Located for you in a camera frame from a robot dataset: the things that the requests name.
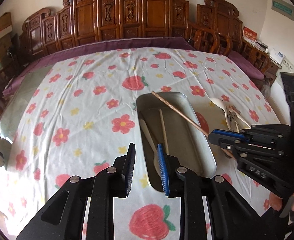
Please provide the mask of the large cream plastic ladle spoon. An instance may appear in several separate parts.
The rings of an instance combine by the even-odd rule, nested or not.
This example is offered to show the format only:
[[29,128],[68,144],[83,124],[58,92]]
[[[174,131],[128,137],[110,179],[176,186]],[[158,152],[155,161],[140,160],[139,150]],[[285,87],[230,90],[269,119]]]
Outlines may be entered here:
[[210,99],[210,101],[212,103],[214,103],[215,106],[219,107],[224,112],[227,127],[231,131],[232,128],[231,128],[231,116],[230,116],[230,112],[227,109],[227,107],[224,105],[223,101],[220,100],[220,99],[218,99],[218,98],[209,98],[209,99]]

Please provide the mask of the wooden chopstick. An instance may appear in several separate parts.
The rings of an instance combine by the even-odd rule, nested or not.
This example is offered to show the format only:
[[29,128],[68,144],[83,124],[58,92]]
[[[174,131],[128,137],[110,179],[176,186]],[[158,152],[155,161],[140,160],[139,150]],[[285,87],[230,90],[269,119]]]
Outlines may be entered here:
[[[176,112],[180,117],[182,117],[184,120],[186,120],[188,123],[190,123],[194,128],[196,128],[199,132],[201,132],[206,139],[208,139],[208,134],[205,130],[202,129],[202,127],[200,125],[198,125],[196,122],[194,122],[193,120],[191,120],[191,118],[187,117],[185,114],[183,114],[179,109],[177,109],[174,105],[172,105],[170,102],[168,102],[167,100],[165,100],[163,97],[161,97],[160,95],[158,95],[156,92],[152,91],[151,94],[153,96],[155,96],[158,100],[160,100],[161,102],[163,102],[166,106],[168,106],[170,109],[172,109],[174,112]],[[229,158],[229,159],[234,159],[236,160],[236,158],[233,158],[233,156],[230,156],[228,154],[226,154],[224,151],[223,153]]]
[[168,140],[167,140],[167,133],[165,130],[165,123],[164,123],[164,118],[163,118],[163,112],[161,109],[159,109],[159,116],[161,120],[161,125],[162,125],[162,132],[163,132],[163,138],[164,138],[164,145],[165,145],[165,150],[168,153]]

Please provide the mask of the cream spoon in box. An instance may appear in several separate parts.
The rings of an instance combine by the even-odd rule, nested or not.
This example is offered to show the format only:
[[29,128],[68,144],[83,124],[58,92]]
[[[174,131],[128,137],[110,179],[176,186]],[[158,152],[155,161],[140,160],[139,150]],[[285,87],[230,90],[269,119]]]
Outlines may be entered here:
[[139,120],[139,124],[140,124],[140,127],[152,149],[152,152],[154,154],[154,157],[153,157],[153,163],[154,163],[154,167],[155,167],[155,170],[157,172],[157,174],[160,176],[160,170],[159,170],[159,164],[158,164],[158,155],[157,155],[157,149],[156,149],[156,146],[154,144],[154,141],[152,139],[152,136],[151,136],[151,133],[147,127],[147,124],[146,122],[143,120],[143,119],[140,119]]

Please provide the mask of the stainless steel fork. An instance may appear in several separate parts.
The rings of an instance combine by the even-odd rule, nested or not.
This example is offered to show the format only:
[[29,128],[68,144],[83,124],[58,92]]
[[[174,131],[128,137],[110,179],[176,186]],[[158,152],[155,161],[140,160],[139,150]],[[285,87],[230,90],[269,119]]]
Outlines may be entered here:
[[233,108],[233,106],[227,107],[227,126],[232,132],[240,132],[239,125],[236,122],[238,120],[238,115],[239,113]]

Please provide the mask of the metal rectangular utensil box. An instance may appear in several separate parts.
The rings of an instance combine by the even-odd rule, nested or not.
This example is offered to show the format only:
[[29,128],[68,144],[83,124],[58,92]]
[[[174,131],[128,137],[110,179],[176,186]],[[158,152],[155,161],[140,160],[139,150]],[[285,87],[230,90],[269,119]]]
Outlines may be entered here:
[[[206,137],[201,132],[151,93],[140,95],[136,100],[136,106],[138,120],[143,119],[146,122],[155,146],[162,143],[165,148],[159,116],[161,109],[167,133],[168,154],[177,157],[182,166],[191,169],[199,176],[206,178],[214,176],[216,161]],[[140,133],[149,184],[156,191],[161,192],[161,179],[153,163],[154,154],[142,129]]]

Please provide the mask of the wooden chopstick in box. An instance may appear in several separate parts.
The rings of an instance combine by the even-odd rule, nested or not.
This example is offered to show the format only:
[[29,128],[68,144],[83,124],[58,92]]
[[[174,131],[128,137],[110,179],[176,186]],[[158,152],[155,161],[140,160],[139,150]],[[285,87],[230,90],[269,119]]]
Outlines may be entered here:
[[167,140],[167,133],[165,130],[165,123],[164,123],[164,118],[163,118],[163,112],[161,109],[159,109],[159,116],[161,120],[161,125],[162,125],[162,132],[163,132],[163,138],[164,138],[164,145],[165,145],[165,150],[168,153],[168,140]]

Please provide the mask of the floral strawberry tablecloth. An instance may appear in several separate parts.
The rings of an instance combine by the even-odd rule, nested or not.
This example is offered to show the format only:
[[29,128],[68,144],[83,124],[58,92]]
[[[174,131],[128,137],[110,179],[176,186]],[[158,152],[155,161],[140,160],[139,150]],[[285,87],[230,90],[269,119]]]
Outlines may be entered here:
[[[169,92],[183,96],[203,130],[226,129],[223,111],[209,98],[233,105],[250,124],[278,118],[253,82],[230,59],[165,48],[117,49],[54,64],[23,112],[8,163],[8,222],[18,235],[45,202],[73,175],[87,178],[136,146],[128,198],[115,201],[116,239],[178,239],[180,201],[151,187],[147,177],[136,100]],[[258,211],[268,191],[210,146],[216,173]]]

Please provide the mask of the wooden side cabinet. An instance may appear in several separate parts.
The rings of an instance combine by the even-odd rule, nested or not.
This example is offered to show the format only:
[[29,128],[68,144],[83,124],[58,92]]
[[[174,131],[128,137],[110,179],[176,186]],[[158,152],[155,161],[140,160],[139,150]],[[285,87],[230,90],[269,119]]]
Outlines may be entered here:
[[264,75],[265,80],[268,81],[270,86],[273,85],[281,65],[275,63],[267,53],[259,50],[244,38],[240,44],[239,53]]

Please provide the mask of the white telephone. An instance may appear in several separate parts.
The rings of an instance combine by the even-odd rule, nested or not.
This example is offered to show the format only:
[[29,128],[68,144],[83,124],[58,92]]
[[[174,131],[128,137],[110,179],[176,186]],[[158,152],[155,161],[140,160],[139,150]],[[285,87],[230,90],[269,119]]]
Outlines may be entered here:
[[283,53],[281,53],[279,50],[276,50],[274,48],[269,50],[269,55],[270,55],[270,58],[277,64],[282,64],[283,59],[285,57]]

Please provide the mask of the red greeting card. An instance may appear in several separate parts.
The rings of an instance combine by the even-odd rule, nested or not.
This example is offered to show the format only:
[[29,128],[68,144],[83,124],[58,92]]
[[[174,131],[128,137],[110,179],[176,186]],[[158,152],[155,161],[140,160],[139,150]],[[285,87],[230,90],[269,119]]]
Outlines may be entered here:
[[257,40],[257,33],[253,31],[252,29],[244,26],[242,37],[244,40],[246,40],[250,44],[255,45],[255,42]]

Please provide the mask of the purple under tablecloth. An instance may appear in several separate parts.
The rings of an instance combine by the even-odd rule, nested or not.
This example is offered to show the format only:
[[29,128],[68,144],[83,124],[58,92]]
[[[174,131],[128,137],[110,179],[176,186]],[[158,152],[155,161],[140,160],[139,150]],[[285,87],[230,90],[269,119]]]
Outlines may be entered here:
[[20,87],[23,79],[28,73],[34,72],[40,68],[53,65],[59,61],[74,58],[77,56],[87,55],[91,53],[116,50],[116,49],[137,49],[144,47],[156,47],[156,48],[170,48],[170,49],[185,49],[196,51],[191,44],[189,44],[182,37],[170,37],[170,38],[130,38],[124,40],[110,40],[97,42],[92,44],[86,44],[79,47],[56,52],[54,54],[42,57],[38,60],[31,61],[27,65],[25,70],[22,71],[18,77],[15,77],[13,81],[7,85],[3,90],[4,97],[8,98],[15,94],[16,90]]

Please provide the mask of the carved wooden bench back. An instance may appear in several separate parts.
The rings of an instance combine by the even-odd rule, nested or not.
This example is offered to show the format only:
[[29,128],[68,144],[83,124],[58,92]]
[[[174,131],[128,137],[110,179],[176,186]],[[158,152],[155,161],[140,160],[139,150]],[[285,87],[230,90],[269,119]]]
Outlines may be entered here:
[[[42,8],[22,25],[20,50],[29,59],[88,43],[127,38],[182,37],[190,20],[186,0],[63,0],[56,13]],[[238,9],[225,0],[204,0],[196,21],[226,34],[239,50],[242,21]]]

